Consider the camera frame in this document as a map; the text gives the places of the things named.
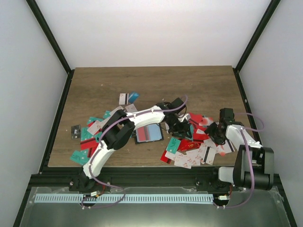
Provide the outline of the blue card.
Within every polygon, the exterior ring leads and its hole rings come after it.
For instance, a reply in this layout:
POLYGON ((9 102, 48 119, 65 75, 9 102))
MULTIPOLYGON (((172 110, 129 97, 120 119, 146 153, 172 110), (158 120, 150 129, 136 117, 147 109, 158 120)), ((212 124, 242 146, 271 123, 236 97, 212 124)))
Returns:
POLYGON ((128 103, 133 104, 138 97, 139 97, 139 93, 137 93, 137 92, 130 93, 128 96, 128 103))

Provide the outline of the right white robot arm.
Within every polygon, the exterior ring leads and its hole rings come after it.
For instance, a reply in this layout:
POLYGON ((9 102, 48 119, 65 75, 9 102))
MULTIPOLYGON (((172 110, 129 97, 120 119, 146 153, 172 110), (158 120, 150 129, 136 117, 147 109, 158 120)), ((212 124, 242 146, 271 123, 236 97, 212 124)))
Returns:
POLYGON ((210 179, 211 187, 222 190, 227 183, 237 187, 270 190, 274 183, 274 151, 254 140, 241 122, 235 121, 232 108, 220 109, 219 122, 205 133, 217 145, 231 142, 237 149, 233 167, 222 166, 210 179))

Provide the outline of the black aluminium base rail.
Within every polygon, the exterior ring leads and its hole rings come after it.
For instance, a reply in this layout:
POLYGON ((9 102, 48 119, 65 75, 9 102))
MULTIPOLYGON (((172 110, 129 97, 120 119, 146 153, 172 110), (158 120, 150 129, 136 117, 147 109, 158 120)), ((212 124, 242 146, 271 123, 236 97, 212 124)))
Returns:
MULTIPOLYGON (((219 167, 195 166, 186 169, 175 166, 104 167, 97 179, 120 187, 200 186, 218 179, 219 167)), ((84 176, 79 167, 49 167, 32 175, 30 183, 43 186, 64 185, 77 190, 89 189, 96 181, 84 176)))

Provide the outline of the black leather card holder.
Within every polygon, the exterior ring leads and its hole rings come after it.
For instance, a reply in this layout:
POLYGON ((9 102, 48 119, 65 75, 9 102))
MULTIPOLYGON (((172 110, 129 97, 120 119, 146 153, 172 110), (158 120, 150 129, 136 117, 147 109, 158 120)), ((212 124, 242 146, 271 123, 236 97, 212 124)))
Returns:
POLYGON ((160 124, 150 124, 145 126, 148 131, 148 140, 146 142, 138 142, 137 141, 137 129, 132 134, 132 137, 134 138, 135 144, 142 144, 142 143, 148 143, 148 142, 155 142, 155 141, 161 141, 164 140, 163 132, 160 124))

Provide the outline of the teal VIP card right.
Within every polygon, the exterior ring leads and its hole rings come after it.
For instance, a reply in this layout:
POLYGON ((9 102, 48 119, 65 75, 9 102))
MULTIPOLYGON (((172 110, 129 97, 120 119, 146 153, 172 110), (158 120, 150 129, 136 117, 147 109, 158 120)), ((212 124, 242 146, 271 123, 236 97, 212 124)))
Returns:
POLYGON ((172 137, 166 147, 166 151, 172 154, 176 154, 179 146, 180 146, 181 140, 172 137))

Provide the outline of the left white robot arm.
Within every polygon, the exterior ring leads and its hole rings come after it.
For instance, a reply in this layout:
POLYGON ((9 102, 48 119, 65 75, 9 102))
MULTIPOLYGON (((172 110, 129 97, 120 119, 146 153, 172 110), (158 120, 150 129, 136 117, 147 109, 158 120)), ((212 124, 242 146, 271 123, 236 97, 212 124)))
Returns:
POLYGON ((191 130, 189 114, 179 116, 185 109, 188 97, 185 100, 176 98, 174 101, 157 103, 151 108, 128 113, 117 110, 109 118, 102 128, 102 134, 96 151, 89 161, 82 167, 80 185, 86 191, 92 191, 96 185, 97 177, 109 157, 117 150, 124 147, 129 141, 132 133, 141 127, 151 124, 166 123, 168 132, 178 139, 190 138, 191 130))

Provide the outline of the light blue slotted rail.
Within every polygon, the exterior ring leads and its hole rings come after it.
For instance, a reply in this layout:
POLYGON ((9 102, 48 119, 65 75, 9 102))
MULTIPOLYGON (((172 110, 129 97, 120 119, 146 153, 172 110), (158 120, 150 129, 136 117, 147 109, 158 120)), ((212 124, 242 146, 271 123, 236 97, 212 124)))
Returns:
POLYGON ((85 199, 83 194, 47 194, 40 193, 35 196, 35 203, 102 203, 110 204, 116 201, 121 203, 188 203, 212 204, 211 194, 103 194, 97 198, 85 199))

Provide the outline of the red VIP card gold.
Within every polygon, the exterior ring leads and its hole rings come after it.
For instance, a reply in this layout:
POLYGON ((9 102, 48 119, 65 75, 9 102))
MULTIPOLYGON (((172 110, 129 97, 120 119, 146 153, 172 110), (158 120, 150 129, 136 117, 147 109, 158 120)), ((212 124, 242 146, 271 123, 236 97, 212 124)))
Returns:
POLYGON ((201 143, 199 143, 199 142, 195 142, 195 141, 192 141, 192 140, 182 139, 180 141, 180 145, 178 147, 178 151, 185 152, 185 151, 197 149, 197 148, 200 147, 200 145, 201 145, 201 143))

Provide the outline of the white striped card front right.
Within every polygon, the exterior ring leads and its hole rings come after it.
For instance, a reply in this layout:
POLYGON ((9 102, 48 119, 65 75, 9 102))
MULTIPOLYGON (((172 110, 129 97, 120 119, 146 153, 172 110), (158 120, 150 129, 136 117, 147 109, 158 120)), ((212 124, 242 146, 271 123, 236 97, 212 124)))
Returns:
POLYGON ((212 147, 207 147, 204 158, 203 158, 203 163, 213 165, 214 163, 214 158, 215 158, 216 150, 212 147))

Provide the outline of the black membership card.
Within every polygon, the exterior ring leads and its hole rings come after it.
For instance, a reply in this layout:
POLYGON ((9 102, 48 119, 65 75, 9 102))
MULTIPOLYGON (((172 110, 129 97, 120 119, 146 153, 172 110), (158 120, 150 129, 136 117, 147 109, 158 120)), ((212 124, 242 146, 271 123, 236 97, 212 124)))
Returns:
POLYGON ((80 125, 74 125, 71 126, 71 139, 79 139, 81 138, 81 126, 80 125))

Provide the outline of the red card front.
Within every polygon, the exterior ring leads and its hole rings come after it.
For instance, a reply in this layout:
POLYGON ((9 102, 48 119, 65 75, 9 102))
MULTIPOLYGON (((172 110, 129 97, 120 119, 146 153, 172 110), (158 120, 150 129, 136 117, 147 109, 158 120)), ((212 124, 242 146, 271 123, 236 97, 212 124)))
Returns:
POLYGON ((160 160, 164 163, 170 164, 171 163, 171 159, 167 158, 166 156, 162 155, 160 160))

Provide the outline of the teal card front left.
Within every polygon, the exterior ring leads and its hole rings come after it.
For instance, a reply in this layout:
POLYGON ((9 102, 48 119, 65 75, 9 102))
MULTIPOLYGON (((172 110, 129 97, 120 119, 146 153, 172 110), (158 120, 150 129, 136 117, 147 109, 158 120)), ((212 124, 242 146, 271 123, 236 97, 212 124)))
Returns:
POLYGON ((89 161, 88 150, 87 149, 81 151, 75 150, 71 155, 70 160, 80 165, 86 164, 89 161))

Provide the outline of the white floral card left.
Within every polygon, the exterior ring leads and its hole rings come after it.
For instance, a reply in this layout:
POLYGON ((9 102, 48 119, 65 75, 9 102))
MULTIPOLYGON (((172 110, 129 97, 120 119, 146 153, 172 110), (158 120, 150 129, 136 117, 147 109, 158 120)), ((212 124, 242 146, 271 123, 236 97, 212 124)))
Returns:
POLYGON ((134 104, 127 105, 125 109, 128 113, 134 113, 138 111, 134 104))

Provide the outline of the white card magnetic stripe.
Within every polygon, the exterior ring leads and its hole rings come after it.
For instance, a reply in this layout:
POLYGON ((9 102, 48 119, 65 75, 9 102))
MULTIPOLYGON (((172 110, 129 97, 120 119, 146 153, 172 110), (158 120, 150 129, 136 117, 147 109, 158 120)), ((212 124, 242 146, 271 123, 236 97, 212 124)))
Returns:
POLYGON ((119 105, 127 105, 129 99, 128 93, 120 93, 119 95, 119 105))

